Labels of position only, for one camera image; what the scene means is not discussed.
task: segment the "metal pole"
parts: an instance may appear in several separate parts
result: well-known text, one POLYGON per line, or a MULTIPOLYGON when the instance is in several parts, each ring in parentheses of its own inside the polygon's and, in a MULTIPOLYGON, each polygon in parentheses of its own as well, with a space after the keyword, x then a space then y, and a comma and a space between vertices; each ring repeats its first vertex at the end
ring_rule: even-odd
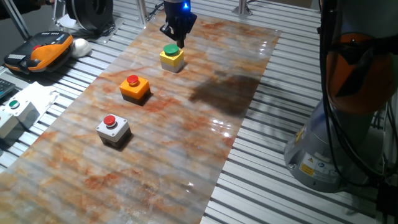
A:
POLYGON ((139 13, 139 20, 142 25, 147 24, 147 6, 145 5, 145 0, 136 0, 137 1, 137 9, 139 13))
POLYGON ((232 12, 239 15, 253 15, 248 8, 248 0, 239 0, 239 6, 232 10, 232 12))
POLYGON ((18 8, 15 6, 14 1, 2 0, 2 4, 6 8, 8 14, 10 15, 10 18, 14 22, 22 38, 25 41, 29 40, 32 36, 29 33, 29 30, 25 24, 24 19, 22 18, 21 14, 18 11, 18 8))
POLYGON ((52 12, 52 20, 55 22, 57 20, 57 2, 58 2, 58 0, 55 0, 53 12, 52 12))

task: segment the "yellow button box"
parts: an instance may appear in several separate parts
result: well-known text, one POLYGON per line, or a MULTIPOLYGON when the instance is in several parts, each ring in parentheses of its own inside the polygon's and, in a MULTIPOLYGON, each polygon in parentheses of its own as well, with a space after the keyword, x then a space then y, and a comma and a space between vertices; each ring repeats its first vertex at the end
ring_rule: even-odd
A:
POLYGON ((130 75, 120 85, 120 92, 123 96, 141 100, 146 93, 149 92, 150 94, 149 82, 148 80, 136 75, 130 75))
POLYGON ((164 51, 160 53, 160 61, 168 65, 171 65, 173 67, 176 67, 178 63, 183 59, 184 59, 183 50, 178 50, 178 52, 173 56, 168 56, 164 51))

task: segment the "marble-patterned mat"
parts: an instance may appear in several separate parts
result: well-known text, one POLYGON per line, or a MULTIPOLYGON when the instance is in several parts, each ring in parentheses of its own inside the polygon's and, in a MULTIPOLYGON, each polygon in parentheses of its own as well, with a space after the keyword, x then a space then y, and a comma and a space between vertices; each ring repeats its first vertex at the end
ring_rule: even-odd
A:
POLYGON ((198 15, 185 67, 162 70, 162 12, 10 168, 0 223, 198 223, 280 31, 198 15), (149 80, 144 106, 124 101, 149 80), (134 137, 122 150, 95 127, 109 113, 134 137))

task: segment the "warning label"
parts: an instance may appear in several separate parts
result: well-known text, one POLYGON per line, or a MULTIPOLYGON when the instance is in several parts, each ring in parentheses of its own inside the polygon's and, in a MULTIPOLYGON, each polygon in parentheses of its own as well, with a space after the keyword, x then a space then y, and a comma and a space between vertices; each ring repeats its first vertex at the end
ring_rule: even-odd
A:
POLYGON ((317 180, 328 183, 335 183, 338 179, 338 174, 333 164, 323 162, 308 153, 305 153, 300 170, 317 180))

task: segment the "yellow label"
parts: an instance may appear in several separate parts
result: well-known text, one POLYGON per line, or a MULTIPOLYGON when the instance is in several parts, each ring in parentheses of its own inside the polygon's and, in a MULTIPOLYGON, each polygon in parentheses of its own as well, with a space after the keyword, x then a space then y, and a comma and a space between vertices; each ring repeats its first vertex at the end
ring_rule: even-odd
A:
POLYGON ((312 169, 311 167, 305 165, 304 163, 301 164, 300 170, 303 171, 304 173, 310 175, 310 176, 312 176, 313 172, 314 172, 314 169, 312 169))
POLYGON ((303 134, 302 129, 296 134, 296 144, 299 143, 302 134, 303 134))

